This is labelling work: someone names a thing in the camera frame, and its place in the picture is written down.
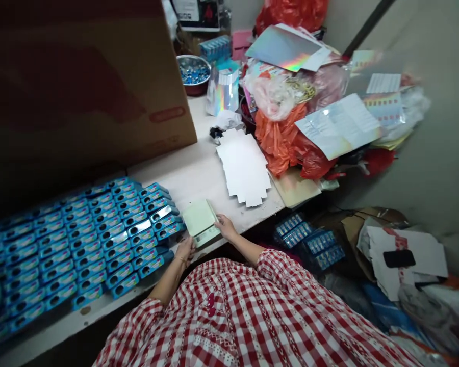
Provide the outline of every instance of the white paper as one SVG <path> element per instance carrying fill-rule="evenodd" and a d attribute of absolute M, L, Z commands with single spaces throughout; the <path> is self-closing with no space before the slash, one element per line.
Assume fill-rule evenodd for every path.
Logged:
<path fill-rule="evenodd" d="M 398 92 L 401 83 L 401 74 L 373 74 L 366 93 Z"/>
<path fill-rule="evenodd" d="M 357 94 L 305 116 L 296 126 L 329 160 L 382 136 L 379 122 Z"/>

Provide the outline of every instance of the white tabletop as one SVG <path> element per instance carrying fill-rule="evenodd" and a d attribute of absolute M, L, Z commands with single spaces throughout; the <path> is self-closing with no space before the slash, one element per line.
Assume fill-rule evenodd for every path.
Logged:
<path fill-rule="evenodd" d="M 159 182 L 166 187 L 181 211 L 195 200 L 208 199 L 215 212 L 225 214 L 233 221 L 236 230 L 243 233 L 274 215 L 285 205 L 273 184 L 267 191 L 268 197 L 263 200 L 263 204 L 253 208 L 247 208 L 244 203 L 239 204 L 236 196 L 228 196 L 222 164 L 216 154 L 216 145 L 209 137 L 209 128 L 214 124 L 215 117 L 205 113 L 205 102 L 205 96 L 189 97 L 197 143 L 136 165 L 130 168 L 128 173 L 143 186 Z M 221 239 L 203 247 L 194 260 L 201 253 L 213 251 L 225 242 Z M 80 311 L 72 312 L 53 324 L 46 323 L 35 329 L 39 330 L 35 334 L 18 338 L 15 347 L 0 357 L 0 367 L 18 367 L 26 364 L 82 331 L 150 289 L 159 280 L 160 274 L 155 274 L 155 277 L 148 276 L 143 279 L 135 289 L 117 300 L 113 300 L 110 294 L 102 295 L 88 305 L 90 311 L 85 315 Z"/>

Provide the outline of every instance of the red and white checkered fabric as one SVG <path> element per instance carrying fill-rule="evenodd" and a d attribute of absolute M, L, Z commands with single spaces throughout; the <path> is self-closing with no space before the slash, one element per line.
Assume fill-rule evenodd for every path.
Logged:
<path fill-rule="evenodd" d="M 197 267 L 167 307 L 147 298 L 95 366 L 420 365 L 284 253 Z"/>

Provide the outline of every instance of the brown cardboard box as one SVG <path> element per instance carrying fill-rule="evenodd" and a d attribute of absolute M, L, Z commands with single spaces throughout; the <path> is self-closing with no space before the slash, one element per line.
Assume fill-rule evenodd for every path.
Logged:
<path fill-rule="evenodd" d="M 0 212 L 196 141 L 160 0 L 0 0 Z"/>

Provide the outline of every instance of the stack of blue boxes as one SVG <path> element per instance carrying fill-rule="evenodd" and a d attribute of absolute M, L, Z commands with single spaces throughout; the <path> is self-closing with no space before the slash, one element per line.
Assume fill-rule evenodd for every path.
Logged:
<path fill-rule="evenodd" d="M 0 222 L 0 342 L 72 299 L 117 299 L 164 263 L 186 230 L 168 190 L 128 177 Z"/>

